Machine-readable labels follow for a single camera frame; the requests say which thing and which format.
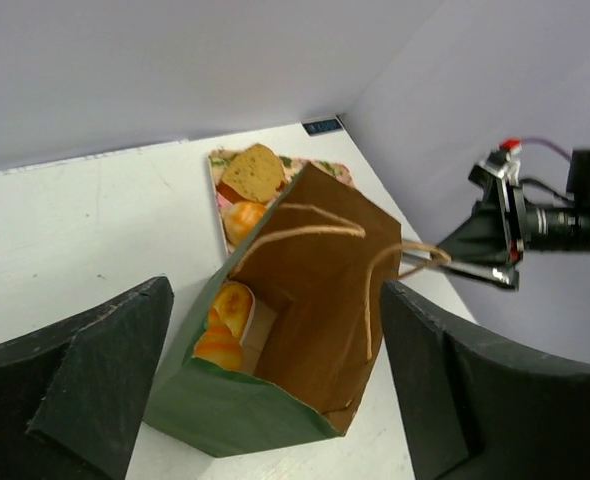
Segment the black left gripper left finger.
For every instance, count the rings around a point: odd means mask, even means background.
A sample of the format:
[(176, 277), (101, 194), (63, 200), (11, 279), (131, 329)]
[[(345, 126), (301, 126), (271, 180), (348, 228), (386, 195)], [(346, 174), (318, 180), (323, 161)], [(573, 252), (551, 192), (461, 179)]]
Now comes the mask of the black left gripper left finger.
[(123, 479), (174, 294), (153, 277), (0, 343), (0, 479)]

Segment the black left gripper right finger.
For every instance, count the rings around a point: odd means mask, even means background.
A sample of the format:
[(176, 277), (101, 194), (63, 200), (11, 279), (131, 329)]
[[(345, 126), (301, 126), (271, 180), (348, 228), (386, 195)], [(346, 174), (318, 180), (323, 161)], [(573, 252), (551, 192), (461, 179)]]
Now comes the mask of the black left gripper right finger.
[(590, 479), (590, 364), (527, 347), (394, 281), (381, 322), (419, 479)]

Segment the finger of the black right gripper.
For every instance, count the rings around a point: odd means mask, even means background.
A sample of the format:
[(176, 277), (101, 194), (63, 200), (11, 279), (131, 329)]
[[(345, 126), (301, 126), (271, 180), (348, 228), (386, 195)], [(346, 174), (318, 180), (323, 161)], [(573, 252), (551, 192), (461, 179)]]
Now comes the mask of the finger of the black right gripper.
[(500, 206), (489, 201), (476, 201), (471, 215), (437, 247), (456, 261), (507, 263), (509, 247)]

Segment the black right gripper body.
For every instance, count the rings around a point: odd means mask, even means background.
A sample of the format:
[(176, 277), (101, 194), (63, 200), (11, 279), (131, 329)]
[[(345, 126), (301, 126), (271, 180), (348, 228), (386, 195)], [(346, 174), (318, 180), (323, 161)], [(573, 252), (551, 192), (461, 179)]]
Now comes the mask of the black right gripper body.
[(527, 250), (590, 253), (590, 164), (573, 164), (570, 171), (573, 198), (559, 207), (535, 204), (525, 198), (524, 179), (508, 188), (508, 263), (522, 260)]

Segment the orange croissant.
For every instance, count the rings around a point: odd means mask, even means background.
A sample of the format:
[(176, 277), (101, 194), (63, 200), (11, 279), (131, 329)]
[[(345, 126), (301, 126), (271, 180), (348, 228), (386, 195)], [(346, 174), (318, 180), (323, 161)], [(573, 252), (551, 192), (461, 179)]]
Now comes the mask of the orange croissant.
[(193, 356), (229, 371), (242, 368), (242, 346), (214, 308), (208, 312), (206, 331), (196, 344)]

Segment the green paper bag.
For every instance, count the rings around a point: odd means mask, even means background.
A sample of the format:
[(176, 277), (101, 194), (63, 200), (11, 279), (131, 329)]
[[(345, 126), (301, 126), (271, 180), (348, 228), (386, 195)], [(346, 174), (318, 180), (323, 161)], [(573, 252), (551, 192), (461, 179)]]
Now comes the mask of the green paper bag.
[[(382, 342), (379, 296), (402, 255), (448, 255), (402, 237), (400, 223), (358, 190), (308, 165), (203, 287), (154, 380), (145, 422), (213, 457), (342, 436)], [(246, 372), (198, 357), (207, 314), (227, 283), (257, 303)]]

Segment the long sandwich bread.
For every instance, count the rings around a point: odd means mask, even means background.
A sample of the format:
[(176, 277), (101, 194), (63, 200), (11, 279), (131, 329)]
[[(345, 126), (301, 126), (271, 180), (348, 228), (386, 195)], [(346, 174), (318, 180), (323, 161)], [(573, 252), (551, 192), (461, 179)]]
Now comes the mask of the long sandwich bread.
[(255, 297), (252, 291), (242, 283), (226, 282), (217, 293), (212, 307), (233, 337), (242, 341), (254, 313)]

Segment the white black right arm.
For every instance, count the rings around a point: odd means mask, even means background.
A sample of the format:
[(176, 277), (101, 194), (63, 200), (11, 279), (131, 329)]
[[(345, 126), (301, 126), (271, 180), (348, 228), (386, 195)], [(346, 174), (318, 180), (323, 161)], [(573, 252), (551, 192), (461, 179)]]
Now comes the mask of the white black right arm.
[(519, 177), (516, 150), (502, 146), (474, 165), (469, 181), (482, 188), (468, 219), (438, 247), (452, 259), (514, 265), (526, 251), (590, 252), (590, 149), (572, 152), (561, 206), (530, 201), (524, 187), (546, 186)]

